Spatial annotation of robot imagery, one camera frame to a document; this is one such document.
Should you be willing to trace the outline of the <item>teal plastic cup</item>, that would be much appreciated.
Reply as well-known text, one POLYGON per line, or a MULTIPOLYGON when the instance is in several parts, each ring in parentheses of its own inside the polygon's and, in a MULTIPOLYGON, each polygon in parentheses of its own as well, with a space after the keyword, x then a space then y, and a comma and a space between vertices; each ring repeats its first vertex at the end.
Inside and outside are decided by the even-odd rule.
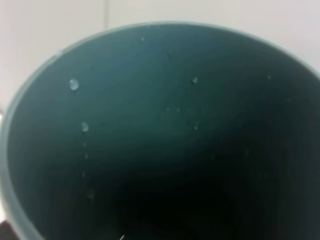
POLYGON ((221 26, 93 35, 6 109, 0 197, 22 240, 317 240, 320 74, 221 26))

